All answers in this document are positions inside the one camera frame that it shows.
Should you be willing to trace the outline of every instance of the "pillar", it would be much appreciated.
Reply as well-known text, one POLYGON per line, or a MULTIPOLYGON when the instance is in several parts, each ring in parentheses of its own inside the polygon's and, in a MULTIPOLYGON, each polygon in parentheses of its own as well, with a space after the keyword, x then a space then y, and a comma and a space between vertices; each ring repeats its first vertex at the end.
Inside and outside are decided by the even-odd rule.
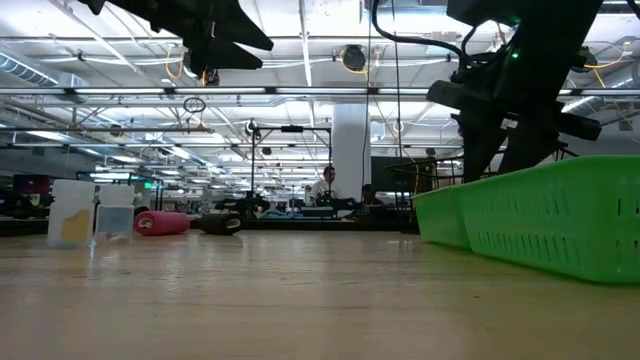
POLYGON ((365 104, 336 104, 331 126, 333 167, 336 169, 334 184, 341 197, 352 197, 358 201, 362 185, 371 183, 371 138, 365 122, 367 111, 369 107, 365 104))

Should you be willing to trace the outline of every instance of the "person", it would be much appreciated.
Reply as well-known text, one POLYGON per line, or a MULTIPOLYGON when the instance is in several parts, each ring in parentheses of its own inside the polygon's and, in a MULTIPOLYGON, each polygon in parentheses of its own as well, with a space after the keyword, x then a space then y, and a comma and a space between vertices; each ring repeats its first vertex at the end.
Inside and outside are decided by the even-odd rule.
POLYGON ((371 184, 362 187, 362 206, 368 205, 384 205, 382 200, 376 197, 376 191, 373 190, 371 184))
POLYGON ((324 179, 318 180, 311 187, 311 191, 309 192, 309 197, 311 199, 310 205, 317 205, 318 200, 322 199, 325 195, 325 192, 329 191, 331 188, 331 197, 333 199, 341 199, 340 192, 336 189, 334 180, 336 179, 336 169, 333 166, 327 166, 324 168, 322 172, 322 176, 324 179))

